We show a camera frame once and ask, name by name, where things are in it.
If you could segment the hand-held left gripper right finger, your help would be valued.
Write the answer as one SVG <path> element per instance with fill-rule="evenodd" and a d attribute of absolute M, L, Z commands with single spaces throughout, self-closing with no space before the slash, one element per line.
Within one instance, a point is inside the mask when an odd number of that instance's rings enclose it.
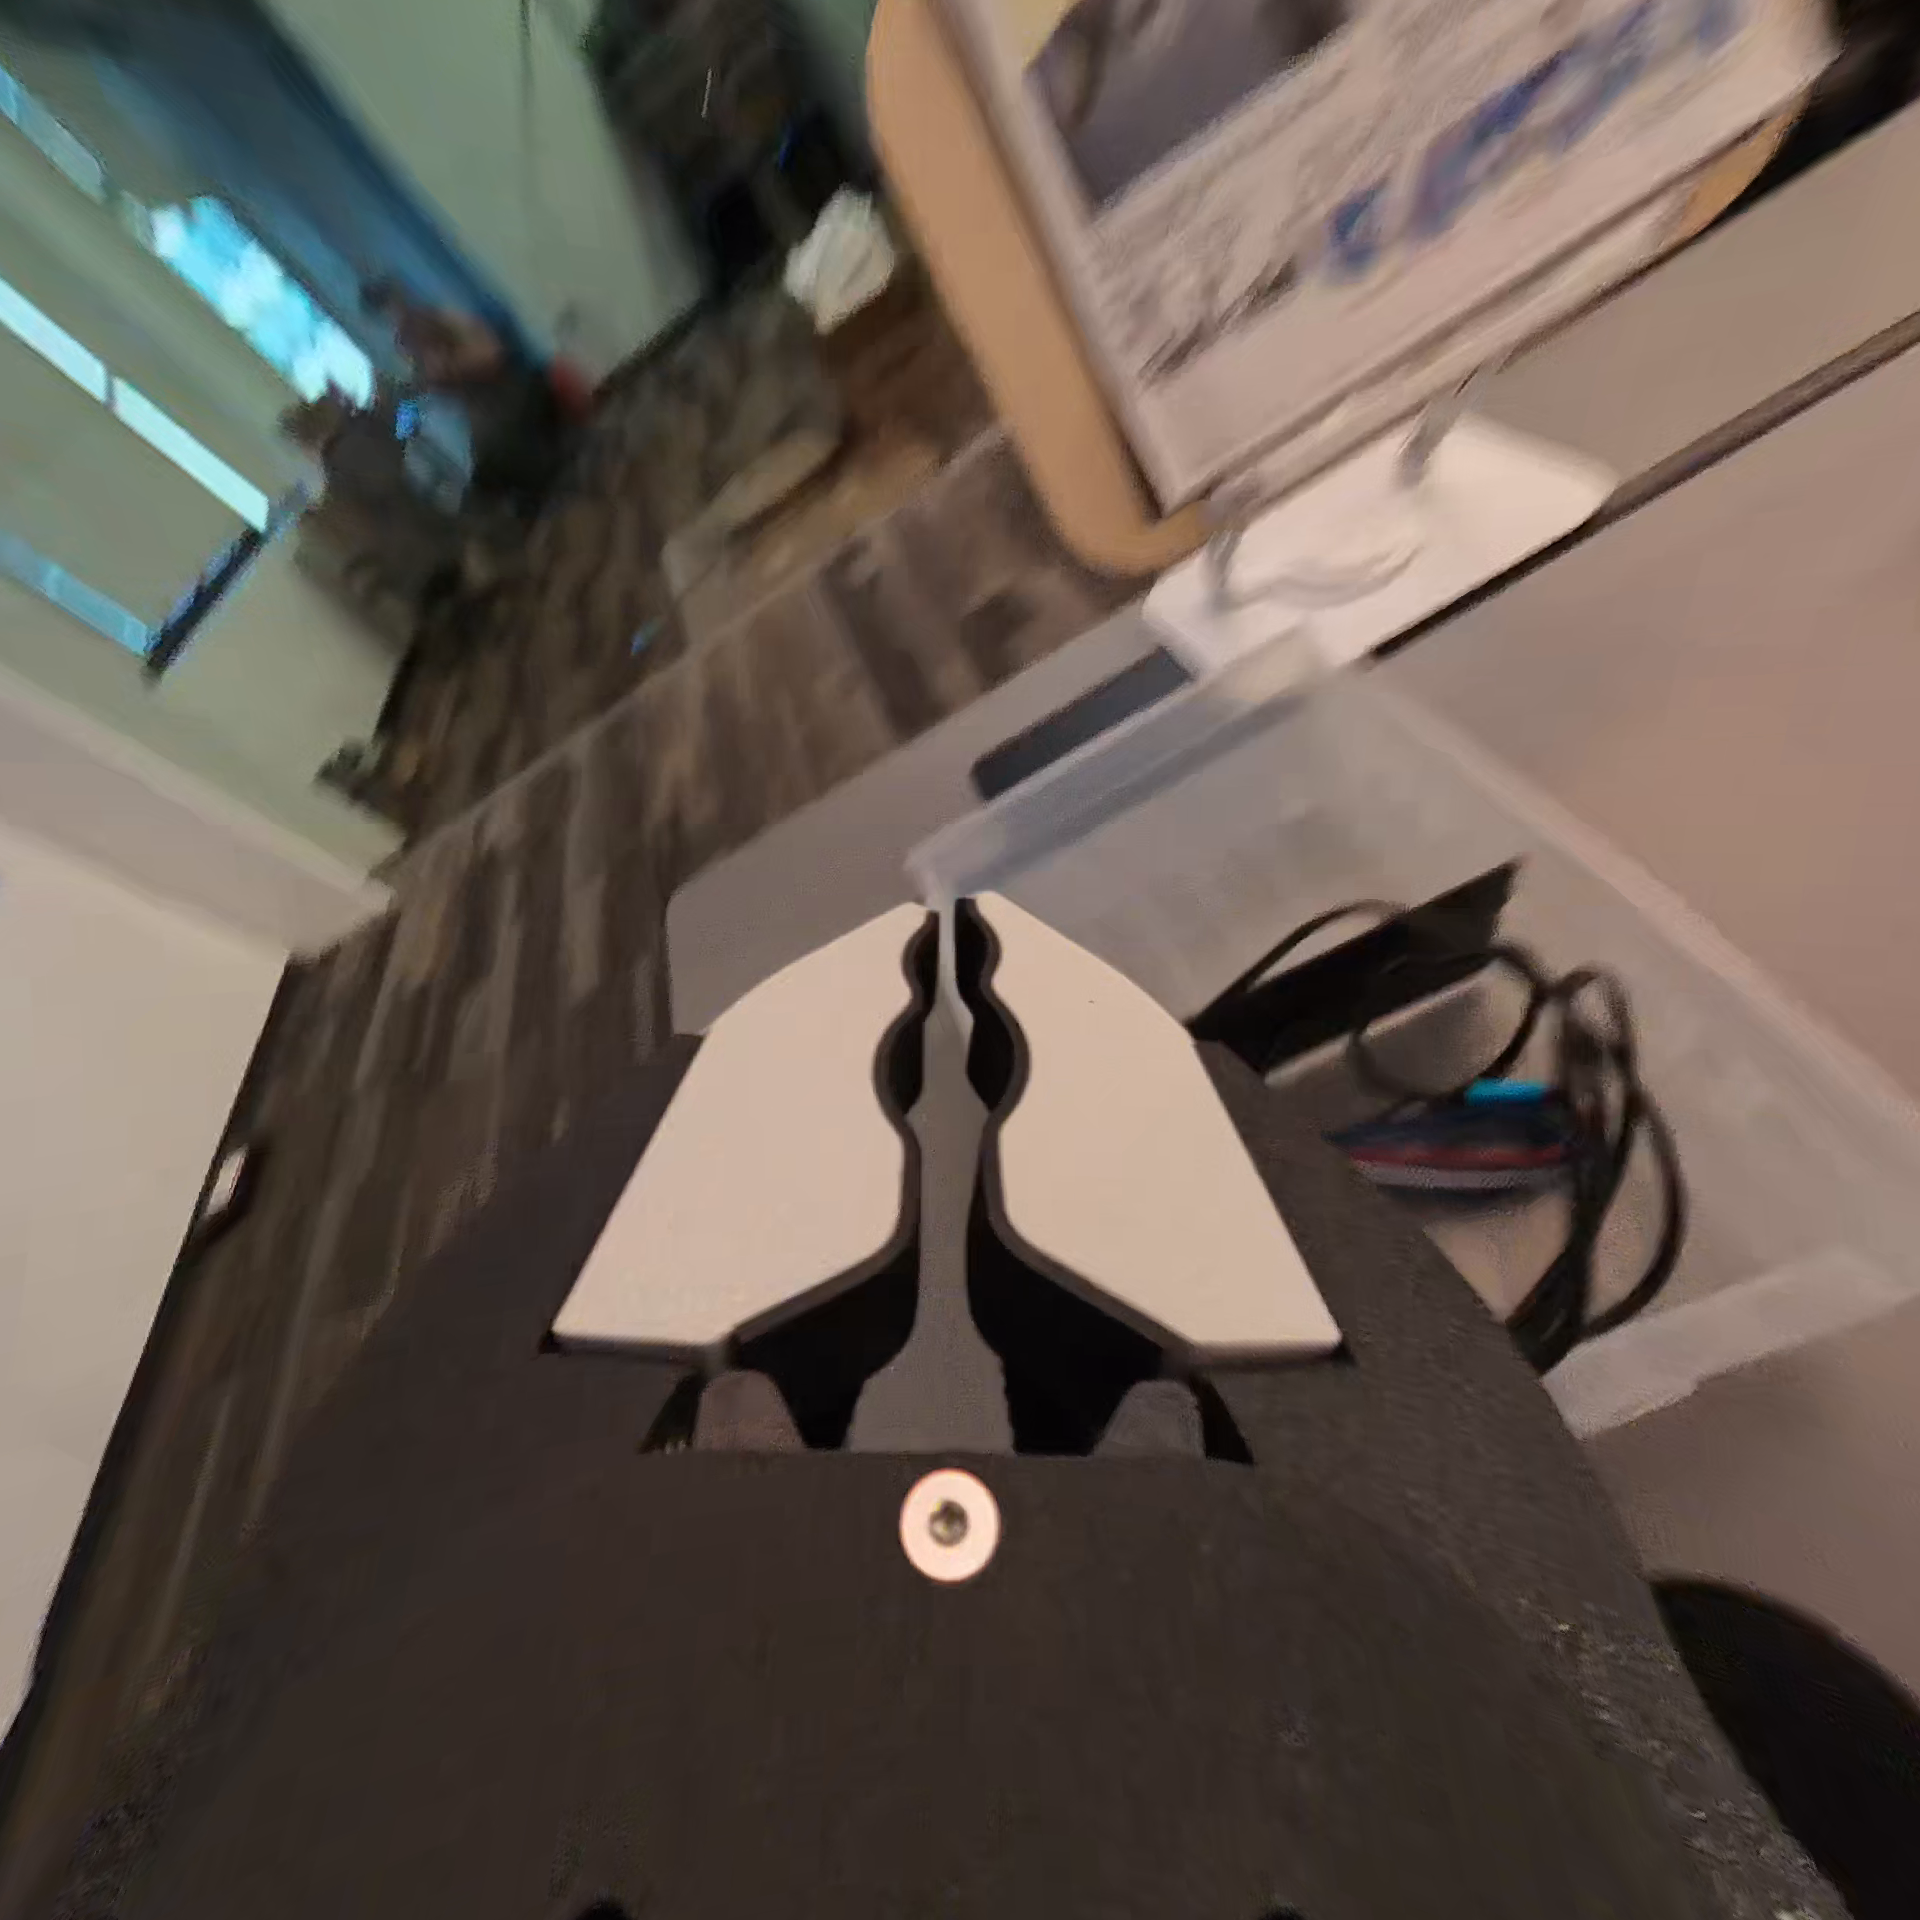
<path fill-rule="evenodd" d="M 982 1109 L 967 1309 L 1012 1447 L 1090 1455 L 1140 1388 L 1174 1448 L 1248 1455 L 1215 1380 L 1341 1357 L 1341 1328 L 1194 1036 L 1002 894 L 960 901 Z"/>

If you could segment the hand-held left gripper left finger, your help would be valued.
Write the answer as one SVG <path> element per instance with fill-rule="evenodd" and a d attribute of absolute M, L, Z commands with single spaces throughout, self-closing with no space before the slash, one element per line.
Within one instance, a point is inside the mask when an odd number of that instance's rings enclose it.
<path fill-rule="evenodd" d="M 839 1451 L 920 1299 L 923 1032 L 940 920 L 896 906 L 700 1036 L 554 1326 L 559 1352 L 755 1373 Z"/>

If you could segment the clear plastic bin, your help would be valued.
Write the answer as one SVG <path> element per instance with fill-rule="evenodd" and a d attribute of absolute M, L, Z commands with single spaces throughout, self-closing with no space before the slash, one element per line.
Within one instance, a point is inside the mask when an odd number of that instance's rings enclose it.
<path fill-rule="evenodd" d="M 1186 688 L 1010 794 L 973 800 L 903 868 L 930 906 L 1002 894 L 1188 1022 L 1295 925 L 1414 906 L 1522 863 L 1475 978 L 1261 1079 L 1327 1133 L 1436 1118 L 1426 1092 L 1498 1062 L 1492 1110 L 1592 1046 L 1591 1114 L 1635 1139 L 1586 1239 L 1605 1320 L 1547 1373 L 1581 1437 L 1664 1416 L 1722 1379 L 1815 1373 L 1916 1309 L 1916 1114 L 1655 880 L 1464 735 L 1348 669 L 1308 688 Z"/>

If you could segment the black bin divider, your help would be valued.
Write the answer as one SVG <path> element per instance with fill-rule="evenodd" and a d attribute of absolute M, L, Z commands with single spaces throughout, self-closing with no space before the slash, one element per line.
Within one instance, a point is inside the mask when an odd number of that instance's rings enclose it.
<path fill-rule="evenodd" d="M 1343 1043 L 1483 971 L 1520 876 L 1507 860 L 1421 903 L 1331 908 L 1238 971 L 1186 1030 L 1255 1072 Z"/>

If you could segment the black desk mat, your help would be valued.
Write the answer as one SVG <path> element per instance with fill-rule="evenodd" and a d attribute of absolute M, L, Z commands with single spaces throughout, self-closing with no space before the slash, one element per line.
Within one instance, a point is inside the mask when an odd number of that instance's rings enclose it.
<path fill-rule="evenodd" d="M 991 803 L 1190 683 L 1180 658 L 1156 647 L 982 752 L 970 768 L 971 790 Z"/>

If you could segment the cardboard box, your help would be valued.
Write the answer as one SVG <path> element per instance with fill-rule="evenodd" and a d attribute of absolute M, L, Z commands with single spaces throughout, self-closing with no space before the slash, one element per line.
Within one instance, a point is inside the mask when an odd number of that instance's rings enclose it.
<path fill-rule="evenodd" d="M 795 493 L 821 477 L 842 454 L 839 428 L 797 426 L 773 446 L 750 456 L 732 477 L 669 538 L 686 549 L 734 541 L 781 509 Z"/>

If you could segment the white metal document stand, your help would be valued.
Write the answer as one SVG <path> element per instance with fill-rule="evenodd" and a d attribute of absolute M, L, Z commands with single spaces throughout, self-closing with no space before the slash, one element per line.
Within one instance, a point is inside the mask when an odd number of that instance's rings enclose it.
<path fill-rule="evenodd" d="M 1616 486 L 1610 464 L 1455 391 L 1288 491 L 1212 503 L 1143 621 L 1195 683 L 1303 688 L 1540 558 Z"/>

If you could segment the black wrist rest pad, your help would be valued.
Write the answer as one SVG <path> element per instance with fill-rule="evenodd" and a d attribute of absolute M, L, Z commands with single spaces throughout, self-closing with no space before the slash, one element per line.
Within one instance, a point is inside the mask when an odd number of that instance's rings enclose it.
<path fill-rule="evenodd" d="M 1722 1738 L 1847 1911 L 1916 1918 L 1916 1694 L 1757 1591 L 1664 1576 L 1653 1597 Z"/>

